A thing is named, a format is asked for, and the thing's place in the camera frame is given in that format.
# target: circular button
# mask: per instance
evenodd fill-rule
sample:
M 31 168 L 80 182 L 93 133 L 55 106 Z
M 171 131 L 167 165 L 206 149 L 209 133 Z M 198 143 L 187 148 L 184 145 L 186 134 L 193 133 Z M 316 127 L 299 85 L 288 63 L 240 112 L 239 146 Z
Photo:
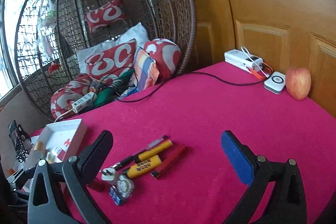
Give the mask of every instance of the circular button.
M 272 77 L 272 81 L 275 82 L 275 83 L 277 83 L 277 84 L 281 84 L 281 83 L 284 82 L 284 79 L 282 77 L 280 77 L 280 76 L 273 76 Z

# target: wicker mesh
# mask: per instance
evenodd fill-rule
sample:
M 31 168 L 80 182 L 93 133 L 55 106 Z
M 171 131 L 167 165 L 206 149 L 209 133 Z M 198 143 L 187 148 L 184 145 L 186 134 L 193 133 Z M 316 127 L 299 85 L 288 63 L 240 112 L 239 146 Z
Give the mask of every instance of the wicker mesh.
M 196 15 L 193 0 L 122 0 L 126 20 L 90 34 L 84 14 L 110 0 L 26 0 L 16 29 L 16 71 L 23 90 L 38 111 L 52 118 L 50 99 L 80 73 L 77 50 L 117 39 L 131 26 L 141 22 L 149 39 L 167 38 L 182 50 L 183 58 L 177 68 L 182 73 L 190 57 L 195 36 Z M 36 48 L 38 18 L 44 19 L 55 4 L 57 25 L 44 29 L 53 47 L 52 58 Z M 58 71 L 49 73 L 51 62 L 59 63 Z

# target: wooden door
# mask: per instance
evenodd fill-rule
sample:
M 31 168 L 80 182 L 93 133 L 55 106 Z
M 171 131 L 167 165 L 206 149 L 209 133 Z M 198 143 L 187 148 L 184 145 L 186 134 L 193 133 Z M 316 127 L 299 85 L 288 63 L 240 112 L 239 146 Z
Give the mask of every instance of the wooden door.
M 229 0 L 194 0 L 197 33 L 188 70 L 223 61 L 223 53 L 235 47 Z
M 310 97 L 336 117 L 336 0 L 230 0 L 236 48 L 274 70 L 306 67 Z

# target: white pillow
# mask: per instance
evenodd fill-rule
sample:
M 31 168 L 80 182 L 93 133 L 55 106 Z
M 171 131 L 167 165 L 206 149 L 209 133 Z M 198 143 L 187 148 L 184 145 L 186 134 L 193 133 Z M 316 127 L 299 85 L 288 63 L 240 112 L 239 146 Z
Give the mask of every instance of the white pillow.
M 78 59 L 78 65 L 79 65 L 80 72 L 89 74 L 88 66 L 85 63 L 85 60 L 88 57 L 90 57 L 93 54 L 98 54 L 100 52 L 111 49 L 112 47 L 116 45 L 117 44 L 114 40 L 110 40 L 108 42 L 103 42 L 96 46 L 77 51 L 77 59 Z
M 144 48 L 145 43 L 149 41 L 147 31 L 141 22 L 128 29 L 127 32 L 119 37 L 119 39 L 116 41 L 116 44 L 120 45 L 122 43 L 126 43 L 133 38 L 136 40 L 136 45 L 141 48 Z

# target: blue gripper pad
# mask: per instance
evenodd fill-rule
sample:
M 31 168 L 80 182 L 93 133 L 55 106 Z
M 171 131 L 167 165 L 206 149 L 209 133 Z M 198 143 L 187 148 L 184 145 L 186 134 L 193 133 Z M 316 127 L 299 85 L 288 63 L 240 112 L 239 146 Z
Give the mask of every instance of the blue gripper pad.
M 240 182 L 250 186 L 254 179 L 253 166 L 227 132 L 222 134 L 221 146 Z

